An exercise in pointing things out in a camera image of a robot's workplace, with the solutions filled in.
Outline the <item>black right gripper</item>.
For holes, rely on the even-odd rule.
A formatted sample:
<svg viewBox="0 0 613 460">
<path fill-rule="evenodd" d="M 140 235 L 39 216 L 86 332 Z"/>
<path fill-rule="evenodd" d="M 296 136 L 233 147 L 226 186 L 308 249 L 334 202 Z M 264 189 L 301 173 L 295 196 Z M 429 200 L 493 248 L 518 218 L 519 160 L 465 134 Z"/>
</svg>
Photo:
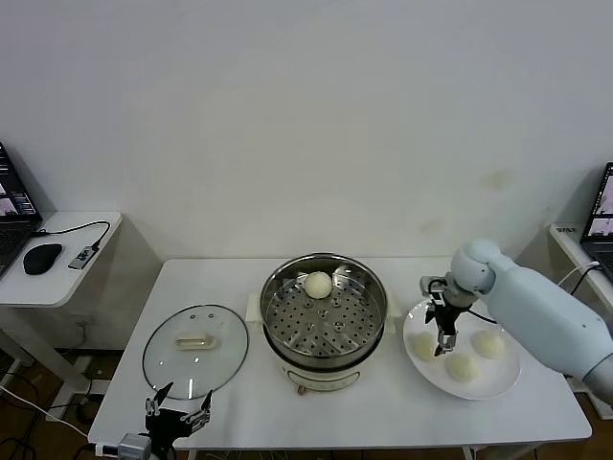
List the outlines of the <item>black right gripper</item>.
<svg viewBox="0 0 613 460">
<path fill-rule="evenodd" d="M 424 323 L 428 324 L 435 319 L 439 333 L 437 336 L 438 344 L 434 356 L 438 357 L 454 350 L 456 344 L 456 320 L 459 316 L 459 309 L 450 305 L 443 297 L 433 300 L 434 307 L 426 309 Z"/>
</svg>

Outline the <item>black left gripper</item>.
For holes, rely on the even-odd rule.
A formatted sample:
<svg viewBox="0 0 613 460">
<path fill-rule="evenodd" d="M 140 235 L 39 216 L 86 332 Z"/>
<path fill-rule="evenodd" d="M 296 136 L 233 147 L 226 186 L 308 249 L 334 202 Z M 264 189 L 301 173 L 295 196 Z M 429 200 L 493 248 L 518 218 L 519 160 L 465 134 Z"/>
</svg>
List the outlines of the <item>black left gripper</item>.
<svg viewBox="0 0 613 460">
<path fill-rule="evenodd" d="M 173 383 L 169 382 L 157 389 L 152 398 L 146 398 L 146 429 L 152 450 L 170 450 L 176 440 L 190 437 L 210 421 L 213 390 L 207 393 L 198 410 L 188 414 L 161 409 L 172 386 Z"/>
</svg>

